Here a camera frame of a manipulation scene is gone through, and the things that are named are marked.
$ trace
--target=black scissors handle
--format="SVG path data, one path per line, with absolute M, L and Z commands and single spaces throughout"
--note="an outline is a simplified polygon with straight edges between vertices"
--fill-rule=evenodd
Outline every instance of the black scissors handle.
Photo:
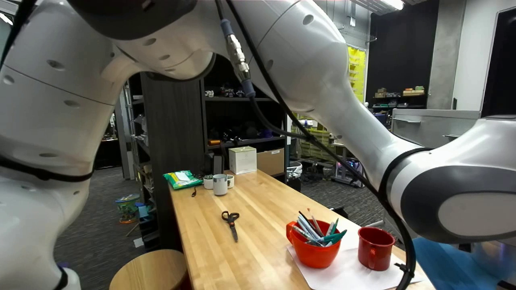
M 239 217 L 239 213 L 229 213 L 228 211 L 222 212 L 222 219 L 229 223 L 229 225 L 234 225 L 234 221 Z

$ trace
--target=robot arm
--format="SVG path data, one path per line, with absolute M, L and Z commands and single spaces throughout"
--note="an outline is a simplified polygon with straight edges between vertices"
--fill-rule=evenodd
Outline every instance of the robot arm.
M 56 267 L 52 249 L 84 206 L 99 140 L 129 76 L 151 71 L 191 79 L 210 69 L 214 54 L 230 58 L 214 2 L 124 2 L 119 10 L 100 2 L 43 1 L 6 48 L 0 229 L 16 237 L 0 245 L 8 255 L 2 260 L 10 261 L 0 268 L 6 289 L 52 289 L 63 271 L 64 289 L 80 288 L 73 271 Z M 447 243 L 516 235 L 514 120 L 478 120 L 450 144 L 411 154 L 390 170 L 393 160 L 418 146 L 388 132 L 357 100 L 347 79 L 347 45 L 326 14 L 310 0 L 234 5 L 287 105 L 332 131 L 363 163 L 376 189 L 388 177 L 390 204 L 418 234 Z M 242 50 L 253 83 L 273 97 L 244 43 Z M 51 179 L 5 160 L 49 172 Z M 33 230 L 38 212 L 47 218 Z

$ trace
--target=wooden stool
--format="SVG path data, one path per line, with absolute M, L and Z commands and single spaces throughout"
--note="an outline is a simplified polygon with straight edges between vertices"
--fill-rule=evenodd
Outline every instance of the wooden stool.
M 109 290 L 173 290 L 186 277 L 185 257 L 175 250 L 157 250 L 125 264 L 115 274 Z

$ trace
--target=scissors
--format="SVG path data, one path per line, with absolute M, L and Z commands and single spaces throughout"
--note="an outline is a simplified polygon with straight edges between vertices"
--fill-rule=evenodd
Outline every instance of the scissors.
M 229 213 L 228 211 L 222 212 L 222 219 L 229 224 L 229 228 L 231 229 L 231 233 L 233 234 L 233 239 L 235 239 L 235 242 L 238 241 L 238 235 L 236 234 L 235 229 L 235 220 L 239 217 L 239 213 Z

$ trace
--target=orange mug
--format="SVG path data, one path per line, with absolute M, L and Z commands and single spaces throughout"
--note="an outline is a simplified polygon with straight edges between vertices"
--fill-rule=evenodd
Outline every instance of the orange mug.
M 391 264 L 394 237 L 379 228 L 363 227 L 358 230 L 358 260 L 367 268 L 385 271 Z
M 321 220 L 317 221 L 319 227 L 323 233 L 326 233 L 330 224 Z M 294 246 L 294 250 L 296 251 L 297 258 L 299 260 L 312 268 L 326 268 L 331 265 L 333 260 L 338 254 L 338 249 L 341 246 L 341 241 L 339 240 L 336 244 L 331 245 L 329 247 L 318 247 L 310 244 L 306 244 L 308 241 L 301 234 L 296 232 L 293 227 L 297 226 L 301 229 L 299 224 L 295 221 L 291 221 L 287 224 L 286 227 L 286 236 L 287 239 L 291 242 L 292 246 Z

